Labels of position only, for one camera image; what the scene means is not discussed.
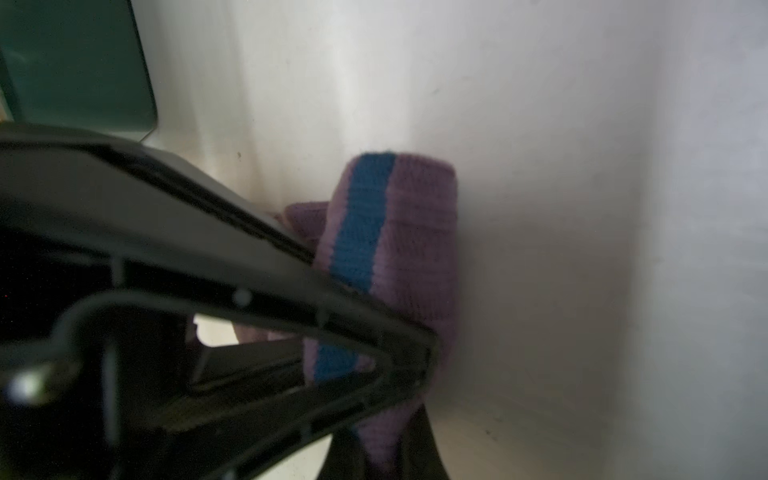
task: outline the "black plastic part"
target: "black plastic part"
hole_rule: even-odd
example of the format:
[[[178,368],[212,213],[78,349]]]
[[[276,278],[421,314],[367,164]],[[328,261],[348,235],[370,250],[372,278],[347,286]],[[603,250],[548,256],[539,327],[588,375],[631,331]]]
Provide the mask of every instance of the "black plastic part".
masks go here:
[[[82,366],[43,406],[3,398],[3,468],[252,478],[429,382],[434,333],[311,269],[290,233],[156,153],[0,124],[0,381],[7,393],[26,369]],[[245,304],[233,298],[242,290]],[[208,349],[195,313],[299,335]],[[301,336],[375,368],[305,386]],[[72,442],[87,455],[68,453]]]

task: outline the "knitted fabric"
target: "knitted fabric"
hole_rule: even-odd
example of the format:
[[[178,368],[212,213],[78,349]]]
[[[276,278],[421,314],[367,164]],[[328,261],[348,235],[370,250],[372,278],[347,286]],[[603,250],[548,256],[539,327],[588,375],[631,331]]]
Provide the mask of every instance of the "knitted fabric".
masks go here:
[[[347,166],[328,204],[314,267],[433,329],[441,360],[455,338],[456,179],[445,163],[364,154]],[[294,219],[298,206],[293,210]],[[361,371],[369,359],[305,339],[304,373],[319,382]],[[400,436],[421,398],[362,420],[357,435],[376,476],[394,478]]]

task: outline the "blue stripe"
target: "blue stripe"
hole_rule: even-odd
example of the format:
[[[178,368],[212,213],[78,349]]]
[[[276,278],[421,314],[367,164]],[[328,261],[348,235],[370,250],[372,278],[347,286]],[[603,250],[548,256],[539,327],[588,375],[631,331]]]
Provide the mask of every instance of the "blue stripe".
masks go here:
[[[373,256],[386,218],[386,186],[395,166],[395,154],[364,154],[349,179],[346,216],[336,236],[331,276],[367,292],[371,288]],[[335,379],[354,371],[357,354],[320,345],[315,381]]]

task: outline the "folded cloth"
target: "folded cloth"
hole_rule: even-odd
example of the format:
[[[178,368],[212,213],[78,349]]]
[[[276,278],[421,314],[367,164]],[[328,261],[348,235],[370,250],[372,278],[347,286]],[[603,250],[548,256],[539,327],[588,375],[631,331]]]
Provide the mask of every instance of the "folded cloth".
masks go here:
[[[444,162],[411,154],[363,154],[347,165],[328,203],[313,266],[368,292],[408,318],[433,329],[441,363],[455,338],[456,177]],[[294,205],[286,219],[313,236],[316,209]],[[361,371],[369,359],[305,339],[304,374],[320,382]],[[355,427],[372,476],[397,476],[400,436],[422,398],[411,399]]]

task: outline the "purple knitted fabric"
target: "purple knitted fabric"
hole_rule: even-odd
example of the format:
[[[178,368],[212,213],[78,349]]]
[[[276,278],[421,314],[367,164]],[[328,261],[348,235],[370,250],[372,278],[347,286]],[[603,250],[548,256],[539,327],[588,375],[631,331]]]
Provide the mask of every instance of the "purple knitted fabric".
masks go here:
[[[455,173],[449,164],[410,154],[362,155],[344,170],[329,202],[314,261],[315,268],[353,286],[367,286],[395,311],[433,329],[441,340],[441,363],[455,338],[456,196]],[[383,199],[380,209],[379,199]],[[288,210],[294,225],[302,207]],[[312,219],[311,223],[319,225]],[[311,227],[294,228],[313,236]],[[372,261],[367,264],[369,250]],[[332,369],[345,362],[353,362],[357,371],[366,368],[366,357],[350,359],[348,353],[325,347],[305,340],[308,380],[318,379],[324,357],[332,357]],[[421,404],[421,398],[409,400],[356,426],[377,476],[396,477],[400,436]]]

